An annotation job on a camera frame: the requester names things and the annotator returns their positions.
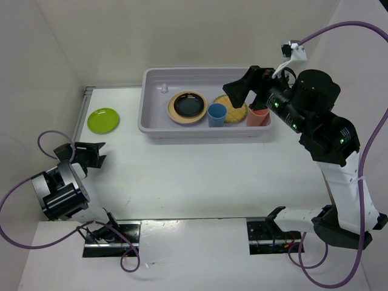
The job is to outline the woven bamboo plate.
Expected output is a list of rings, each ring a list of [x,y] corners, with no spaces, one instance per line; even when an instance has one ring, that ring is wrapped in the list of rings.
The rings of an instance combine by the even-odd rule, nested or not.
[[[227,115],[225,118],[226,123],[241,122],[248,114],[248,106],[246,103],[242,107],[234,108],[229,97],[227,95],[218,96],[213,100],[213,103],[218,103],[226,106]]]

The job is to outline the blue plastic cup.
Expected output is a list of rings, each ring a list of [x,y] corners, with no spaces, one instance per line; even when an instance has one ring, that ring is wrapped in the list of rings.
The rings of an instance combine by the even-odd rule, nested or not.
[[[227,116],[227,107],[224,104],[213,103],[207,109],[209,127],[223,127]]]

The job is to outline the salmon pink plastic cup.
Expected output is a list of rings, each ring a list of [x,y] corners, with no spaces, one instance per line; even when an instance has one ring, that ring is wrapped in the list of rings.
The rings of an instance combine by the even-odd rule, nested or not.
[[[267,107],[263,109],[254,110],[250,105],[247,113],[247,126],[248,127],[261,126],[261,124],[267,118],[268,114],[269,114],[269,109]]]

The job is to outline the lime green plate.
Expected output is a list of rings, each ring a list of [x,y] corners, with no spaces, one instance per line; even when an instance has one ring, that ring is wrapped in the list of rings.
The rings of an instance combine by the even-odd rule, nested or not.
[[[105,134],[116,129],[119,121],[119,115],[114,109],[101,108],[89,115],[87,118],[87,126],[93,133]]]

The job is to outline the black glossy plate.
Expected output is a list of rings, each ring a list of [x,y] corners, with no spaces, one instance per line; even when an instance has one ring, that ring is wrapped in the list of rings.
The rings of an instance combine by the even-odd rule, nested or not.
[[[199,115],[204,110],[204,107],[202,97],[193,92],[180,94],[173,103],[175,112],[185,118]]]

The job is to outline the purple plastic plate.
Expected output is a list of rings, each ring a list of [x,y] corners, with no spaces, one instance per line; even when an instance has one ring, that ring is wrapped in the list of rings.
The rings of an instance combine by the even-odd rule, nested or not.
[[[173,122],[179,126],[190,127],[190,126],[197,126],[198,124],[202,123],[202,120],[190,121],[190,122],[181,122],[181,121],[173,120]]]

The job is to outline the cream yellow plastic plate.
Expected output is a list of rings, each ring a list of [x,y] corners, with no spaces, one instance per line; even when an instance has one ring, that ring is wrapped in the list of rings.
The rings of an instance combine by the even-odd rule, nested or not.
[[[173,103],[174,101],[176,100],[176,98],[182,94],[182,93],[188,93],[188,92],[193,92],[193,93],[197,93],[199,94],[200,97],[202,97],[203,101],[204,101],[204,110],[197,116],[195,117],[191,117],[191,118],[185,118],[185,117],[182,117],[182,116],[179,116],[176,112],[175,112],[175,109],[173,108]],[[198,93],[198,92],[194,92],[194,91],[183,91],[183,92],[178,92],[177,94],[175,94],[173,97],[170,98],[170,100],[168,101],[167,103],[167,113],[169,115],[169,117],[172,119],[172,120],[175,120],[175,121],[181,121],[181,122],[190,122],[190,121],[197,121],[197,120],[202,120],[203,117],[206,115],[206,112],[207,112],[207,107],[208,107],[208,104],[207,104],[207,101],[205,99],[205,97],[203,97],[202,94]]]

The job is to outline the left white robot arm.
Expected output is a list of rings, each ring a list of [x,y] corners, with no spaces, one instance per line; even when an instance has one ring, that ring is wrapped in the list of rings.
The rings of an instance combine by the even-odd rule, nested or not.
[[[102,167],[106,156],[99,150],[104,146],[104,142],[76,142],[72,149],[71,144],[63,144],[54,149],[57,166],[33,176],[33,188],[48,220],[65,221],[88,209],[90,197],[81,180],[89,168]]]

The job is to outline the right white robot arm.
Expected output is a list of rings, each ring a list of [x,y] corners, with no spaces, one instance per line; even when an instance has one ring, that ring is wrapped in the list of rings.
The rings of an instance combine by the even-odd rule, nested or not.
[[[295,133],[326,180],[331,204],[317,209],[278,207],[266,218],[266,232],[280,238],[286,232],[316,234],[326,244],[345,249],[365,249],[371,231],[387,224],[377,211],[359,170],[360,141],[355,126],[332,111],[340,87],[325,72],[308,69],[290,85],[285,74],[251,66],[245,75],[225,84],[223,91],[235,108],[255,93],[253,109],[269,109]]]

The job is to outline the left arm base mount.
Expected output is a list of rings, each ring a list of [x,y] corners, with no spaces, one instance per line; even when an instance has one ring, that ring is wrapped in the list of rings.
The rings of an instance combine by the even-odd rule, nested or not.
[[[125,236],[139,251],[139,240],[141,221],[118,221],[119,231]],[[89,229],[83,227],[84,248],[82,252],[83,258],[113,258],[135,257],[132,248],[121,237],[104,226],[94,227]]]

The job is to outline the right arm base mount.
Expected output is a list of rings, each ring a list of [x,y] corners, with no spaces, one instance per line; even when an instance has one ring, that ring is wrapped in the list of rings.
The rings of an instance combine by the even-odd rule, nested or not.
[[[265,217],[247,219],[246,226],[250,255],[287,253],[301,240],[300,232],[283,232]]]

